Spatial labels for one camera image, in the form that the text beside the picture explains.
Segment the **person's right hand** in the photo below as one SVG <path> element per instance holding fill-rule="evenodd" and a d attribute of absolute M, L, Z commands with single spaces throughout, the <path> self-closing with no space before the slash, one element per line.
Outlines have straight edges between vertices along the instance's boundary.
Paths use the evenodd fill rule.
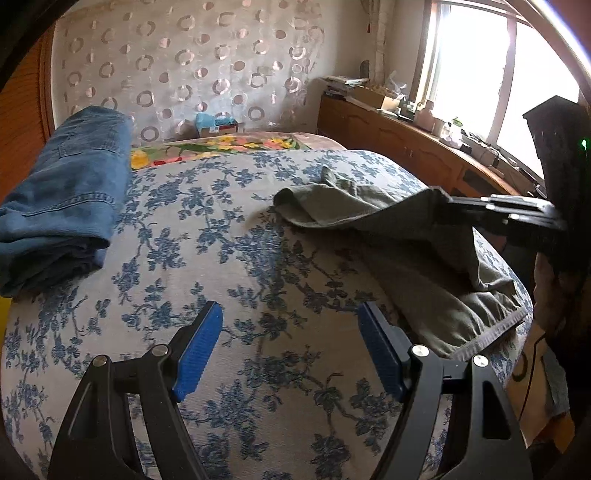
<path fill-rule="evenodd" d="M 565 320 L 573 280 L 564 273 L 556 273 L 548 258 L 538 253 L 534 281 L 534 318 L 541 329 L 549 334 L 557 330 Z"/>

